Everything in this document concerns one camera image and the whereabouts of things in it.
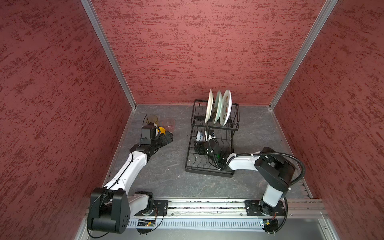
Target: textured red wall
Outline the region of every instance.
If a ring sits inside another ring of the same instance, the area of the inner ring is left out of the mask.
[[[324,0],[94,0],[138,103],[269,104]]]
[[[383,1],[339,0],[275,109],[342,239],[384,239],[383,26]]]
[[[0,238],[72,240],[129,103],[80,1],[1,1],[0,19]]]

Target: black wire dish rack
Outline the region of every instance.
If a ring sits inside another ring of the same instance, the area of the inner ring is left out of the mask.
[[[193,172],[199,174],[216,175],[222,177],[232,177],[233,170],[219,169],[216,163],[204,154],[203,144],[199,144],[197,140],[198,132],[205,134],[208,129],[215,135],[215,141],[224,152],[233,152],[233,135],[239,128],[239,105],[232,103],[231,113],[227,123],[221,126],[220,120],[214,124],[215,113],[212,108],[211,116],[207,123],[205,123],[205,113],[207,110],[207,100],[195,100],[192,108],[191,125],[192,130],[189,138],[189,146],[187,158],[185,161],[186,172]]]

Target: red wallpaper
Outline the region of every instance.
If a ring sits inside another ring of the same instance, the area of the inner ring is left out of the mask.
[[[78,0],[0,3],[1,239],[72,240],[129,103]]]
[[[271,102],[324,0],[94,0],[138,103]]]
[[[384,239],[383,26],[383,1],[339,0],[275,109],[342,239]]]

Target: red wall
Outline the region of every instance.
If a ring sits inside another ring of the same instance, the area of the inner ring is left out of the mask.
[[[138,103],[271,102],[324,0],[94,0]]]
[[[383,13],[339,0],[275,109],[342,239],[384,239]]]
[[[1,239],[72,240],[130,106],[80,1],[0,18]]]

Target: metal corner post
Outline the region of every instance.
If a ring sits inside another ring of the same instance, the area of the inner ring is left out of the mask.
[[[97,17],[96,11],[92,5],[91,0],[81,0],[81,3],[85,9],[85,12],[88,15],[89,20],[91,21],[91,24],[96,32],[96,35],[98,36],[101,45],[104,48],[105,54],[107,55],[109,62],[112,65],[113,70],[115,71],[115,74],[121,84],[122,89],[124,90],[125,95],[127,96],[127,99],[132,107],[132,109],[136,109],[136,102],[133,98],[133,95],[131,93],[131,90],[129,89],[128,83],[125,80],[124,74],[121,71],[121,68],[119,66],[119,63],[115,57],[115,54],[113,53],[113,50],[108,42],[107,36],[104,33],[103,27],[101,26],[101,23],[99,21],[99,18]]]
[[[315,41],[317,35],[319,35],[320,30],[324,26],[325,21],[328,19],[329,15],[331,14],[333,8],[335,7],[338,0],[326,0],[324,3],[324,6],[319,12],[319,15],[317,16],[315,22],[313,23],[312,28],[310,29],[310,32],[308,33],[307,37],[305,38],[303,45],[301,46],[298,54],[296,55],[296,58],[294,59],[291,67],[289,68],[287,74],[284,77],[283,82],[281,83],[279,89],[277,90],[275,96],[273,97],[271,103],[270,103],[270,109],[273,110],[278,101],[280,100],[281,96],[283,95],[285,89],[287,88],[289,82],[291,81],[293,75],[299,68],[301,62],[303,61],[305,55],[311,48],[313,42]]]

